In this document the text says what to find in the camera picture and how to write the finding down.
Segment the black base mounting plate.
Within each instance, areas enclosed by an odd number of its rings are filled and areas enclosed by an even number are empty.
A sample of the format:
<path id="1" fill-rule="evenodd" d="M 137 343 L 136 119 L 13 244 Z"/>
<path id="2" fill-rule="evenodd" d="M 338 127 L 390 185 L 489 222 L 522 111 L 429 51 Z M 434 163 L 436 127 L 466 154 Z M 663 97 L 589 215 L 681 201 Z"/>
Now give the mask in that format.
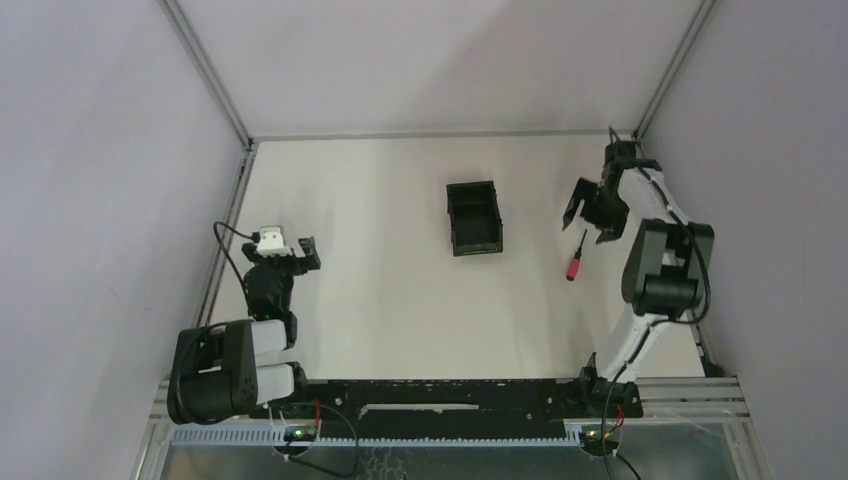
<path id="1" fill-rule="evenodd" d="M 633 383 L 552 378 L 312 381 L 305 398 L 270 407 L 289 421 L 320 421 L 322 429 L 353 438 L 552 434 L 570 422 L 613 427 L 644 415 Z"/>

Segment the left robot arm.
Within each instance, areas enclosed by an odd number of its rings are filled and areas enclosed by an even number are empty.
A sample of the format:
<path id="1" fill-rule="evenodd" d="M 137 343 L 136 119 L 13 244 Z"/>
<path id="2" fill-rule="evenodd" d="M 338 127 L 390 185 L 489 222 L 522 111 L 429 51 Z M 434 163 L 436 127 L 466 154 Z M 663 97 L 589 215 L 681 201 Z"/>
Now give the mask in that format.
<path id="1" fill-rule="evenodd" d="M 166 397 L 174 423 L 214 425 L 265 404 L 290 417 L 310 409 L 313 392 L 299 362 L 259 362 L 264 355 L 295 346 L 294 279 L 321 268 L 315 239 L 298 243 L 302 256 L 243 244 L 242 252 L 252 262 L 242 276 L 249 317 L 179 333 Z"/>

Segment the red handled screwdriver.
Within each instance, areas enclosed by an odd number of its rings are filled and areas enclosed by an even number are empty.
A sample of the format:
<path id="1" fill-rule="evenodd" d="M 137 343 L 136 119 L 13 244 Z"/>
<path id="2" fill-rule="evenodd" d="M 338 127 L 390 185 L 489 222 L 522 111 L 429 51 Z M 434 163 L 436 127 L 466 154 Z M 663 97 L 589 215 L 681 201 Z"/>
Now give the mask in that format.
<path id="1" fill-rule="evenodd" d="M 582 259 L 582 253 L 583 253 L 583 247 L 584 247 L 584 243 L 585 243 L 587 233 L 588 233 L 588 231 L 584 230 L 584 232 L 581 236 L 580 243 L 578 244 L 578 247 L 576 248 L 576 250 L 573 254 L 573 257 L 572 257 L 570 263 L 567 266 L 566 279 L 570 282 L 573 282 L 579 274 L 581 259 Z"/>

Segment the black plastic bin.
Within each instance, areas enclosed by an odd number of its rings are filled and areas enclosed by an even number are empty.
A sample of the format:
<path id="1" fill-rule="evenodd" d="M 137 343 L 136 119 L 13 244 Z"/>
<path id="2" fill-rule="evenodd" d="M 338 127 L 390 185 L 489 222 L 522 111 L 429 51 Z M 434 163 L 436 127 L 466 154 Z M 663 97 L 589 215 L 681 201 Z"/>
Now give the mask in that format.
<path id="1" fill-rule="evenodd" d="M 502 253 L 503 222 L 492 180 L 446 186 L 454 257 Z"/>

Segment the aluminium frame rail right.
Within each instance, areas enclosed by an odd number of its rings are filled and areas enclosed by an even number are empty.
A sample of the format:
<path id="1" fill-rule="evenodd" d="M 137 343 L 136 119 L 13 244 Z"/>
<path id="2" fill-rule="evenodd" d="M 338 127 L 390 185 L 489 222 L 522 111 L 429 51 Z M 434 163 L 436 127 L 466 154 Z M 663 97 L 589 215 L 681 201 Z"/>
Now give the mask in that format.
<path id="1" fill-rule="evenodd" d="M 665 97 L 674 85 L 674 82 L 680 71 L 683 69 L 690 52 L 694 48 L 718 4 L 718 0 L 702 0 L 698 3 L 697 8 L 687 23 L 683 35 L 672 53 L 671 59 L 667 63 L 657 86 L 654 88 L 647 105 L 639 117 L 632 134 L 634 139 L 643 139 L 650 129 L 650 126 L 653 124 Z"/>

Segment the aluminium frame rail back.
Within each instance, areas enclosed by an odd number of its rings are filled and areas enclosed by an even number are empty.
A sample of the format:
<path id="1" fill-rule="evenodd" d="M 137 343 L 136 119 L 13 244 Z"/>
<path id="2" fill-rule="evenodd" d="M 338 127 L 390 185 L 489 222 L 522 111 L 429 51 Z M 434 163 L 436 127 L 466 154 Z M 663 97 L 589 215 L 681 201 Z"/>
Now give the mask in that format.
<path id="1" fill-rule="evenodd" d="M 421 132 L 378 132 L 337 133 L 300 135 L 257 135 L 254 143 L 269 141 L 329 141 L 365 139 L 418 139 L 418 138 L 488 138 L 488 137 L 532 137 L 532 136 L 591 136 L 606 135 L 607 129 L 541 129 L 541 130 L 481 130 L 481 131 L 421 131 Z"/>

